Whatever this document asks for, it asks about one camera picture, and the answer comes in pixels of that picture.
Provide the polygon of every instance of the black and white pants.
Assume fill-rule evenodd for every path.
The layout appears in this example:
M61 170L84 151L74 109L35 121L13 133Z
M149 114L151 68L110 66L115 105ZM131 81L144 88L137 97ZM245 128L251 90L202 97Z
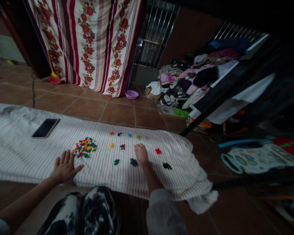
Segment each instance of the black and white pants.
M85 200L79 192L59 200L39 229L43 234L119 234L115 202L105 187L95 187Z

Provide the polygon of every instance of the brown tile floor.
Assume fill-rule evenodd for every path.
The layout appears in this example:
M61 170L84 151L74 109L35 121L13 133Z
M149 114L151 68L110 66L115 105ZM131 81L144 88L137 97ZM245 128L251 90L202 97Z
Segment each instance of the brown tile floor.
M26 66L0 66L0 103L31 107L31 74L31 69ZM178 133L186 127L183 120L160 116L156 110L157 103L142 95L134 101L126 97L112 99L75 85L54 86L40 80L34 81L34 88L37 109L133 128ZM190 134L187 139L193 143L193 153L212 182L236 177L220 161L220 149L207 136ZM32 184L0 181L0 210L33 187ZM35 234L56 201L77 190L86 193L89 188L56 187L17 234ZM122 215L122 234L147 234L148 201L117 192L113 194ZM221 191L218 201L203 215L196 215L185 202L177 202L176 205L189 234L294 234L282 218L251 197L245 189Z

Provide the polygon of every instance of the metal window grille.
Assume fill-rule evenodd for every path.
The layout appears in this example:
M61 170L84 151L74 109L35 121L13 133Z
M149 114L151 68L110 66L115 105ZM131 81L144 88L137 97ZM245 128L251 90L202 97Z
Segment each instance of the metal window grille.
M148 0L147 14L137 41L134 64L157 68L172 32L179 7Z
M253 30L239 24L234 24L229 21L222 21L216 29L215 33L212 35L211 39L215 40L244 37L250 39L251 43L253 44L264 35L264 33L261 33L257 30Z

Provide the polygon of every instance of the floral curtain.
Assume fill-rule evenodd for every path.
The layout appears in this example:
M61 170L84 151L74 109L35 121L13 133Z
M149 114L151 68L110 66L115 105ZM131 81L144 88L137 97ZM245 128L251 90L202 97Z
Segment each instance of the floral curtain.
M133 66L141 0L28 0L55 73L119 97Z

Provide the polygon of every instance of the bed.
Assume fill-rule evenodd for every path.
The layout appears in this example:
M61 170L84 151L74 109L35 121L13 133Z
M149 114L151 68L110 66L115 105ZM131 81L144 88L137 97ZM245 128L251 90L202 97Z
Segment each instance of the bed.
M48 138L32 138L46 118L61 120ZM136 159L133 145L143 143L156 174L173 200L187 200L197 214L205 212L217 200L218 192L211 191L212 183L192 154L192 144L184 137L8 104L0 104L0 180L41 182L50 175L56 157L66 149L73 150L76 143L87 136L95 140L98 149L91 152L89 158L75 158L75 166L85 165L74 178L77 186L101 185L149 199L142 168L130 164L131 158ZM113 148L109 147L111 143L115 145ZM118 165L114 165L116 159L120 159ZM172 169L165 169L163 163L170 164Z

